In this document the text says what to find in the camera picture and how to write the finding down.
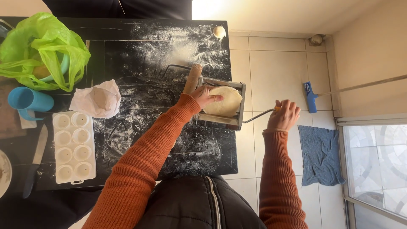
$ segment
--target hand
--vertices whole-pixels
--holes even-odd
[[[208,104],[223,100],[223,96],[221,95],[209,95],[209,91],[213,88],[215,87],[207,85],[200,86],[194,92],[192,92],[190,96],[192,96],[192,98],[198,102],[202,109]]]
[[[300,117],[301,108],[289,99],[283,100],[281,103],[276,100],[276,107],[281,107],[281,109],[279,112],[273,111],[270,115],[267,129],[289,131]]]

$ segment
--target plate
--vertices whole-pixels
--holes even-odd
[[[0,197],[6,193],[11,182],[11,163],[7,155],[0,150]]]

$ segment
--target knife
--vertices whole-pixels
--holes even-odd
[[[31,190],[33,189],[34,181],[35,181],[35,174],[37,173],[37,169],[41,164],[42,155],[44,154],[45,145],[47,143],[48,138],[48,129],[45,124],[42,126],[41,133],[39,134],[37,148],[35,149],[33,163],[30,165],[28,170],[28,175],[26,182],[24,184],[24,191],[23,191],[23,198],[27,198],[31,194]]]

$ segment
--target black puffer jacket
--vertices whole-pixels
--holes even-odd
[[[221,177],[184,177],[160,182],[139,228],[266,228],[247,201]]]

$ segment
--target black knife handle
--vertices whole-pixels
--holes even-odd
[[[31,190],[33,189],[35,175],[37,174],[37,170],[39,168],[38,164],[31,164],[30,168],[28,169],[27,179],[24,184],[24,191],[23,191],[23,198],[27,198],[31,194]]]

